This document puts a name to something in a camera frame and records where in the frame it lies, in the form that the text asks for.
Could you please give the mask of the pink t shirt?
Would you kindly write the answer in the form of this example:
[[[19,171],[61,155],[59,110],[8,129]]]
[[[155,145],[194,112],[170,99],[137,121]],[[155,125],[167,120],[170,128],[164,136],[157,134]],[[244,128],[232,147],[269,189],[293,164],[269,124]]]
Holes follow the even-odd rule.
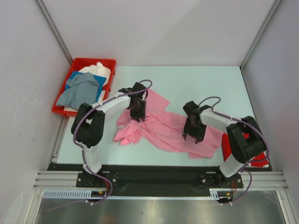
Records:
[[[208,126],[204,140],[182,136],[186,117],[167,112],[170,102],[158,93],[149,90],[146,98],[145,121],[137,122],[130,117],[130,111],[124,110],[116,125],[118,131],[114,142],[121,146],[137,144],[142,138],[154,147],[172,153],[188,153],[189,158],[212,158],[216,149],[221,147],[223,132]]]

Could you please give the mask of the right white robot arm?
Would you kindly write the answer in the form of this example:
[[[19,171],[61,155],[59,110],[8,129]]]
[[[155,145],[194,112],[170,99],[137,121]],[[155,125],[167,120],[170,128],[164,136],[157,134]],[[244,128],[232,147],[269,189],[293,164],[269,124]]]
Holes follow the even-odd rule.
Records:
[[[256,120],[247,116],[235,118],[214,109],[212,106],[200,106],[190,101],[183,106],[187,115],[182,132],[194,138],[195,143],[202,142],[207,134],[207,128],[213,127],[225,133],[231,149],[231,155],[217,168],[215,181],[220,187],[227,187],[233,180],[232,176],[240,173],[251,163],[268,161],[269,149]]]

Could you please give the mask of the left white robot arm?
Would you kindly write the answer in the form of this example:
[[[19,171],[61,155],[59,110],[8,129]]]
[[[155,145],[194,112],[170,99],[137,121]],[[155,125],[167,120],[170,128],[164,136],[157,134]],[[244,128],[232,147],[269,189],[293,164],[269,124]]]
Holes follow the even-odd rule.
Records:
[[[80,148],[83,160],[83,170],[88,173],[87,181],[92,186],[99,186],[102,182],[110,181],[100,173],[102,164],[97,161],[95,166],[89,165],[88,156],[93,155],[94,148],[100,143],[105,121],[116,112],[128,109],[131,119],[145,121],[146,98],[152,81],[145,79],[136,82],[133,87],[121,88],[118,92],[99,104],[83,103],[77,112],[71,127],[73,143]]]

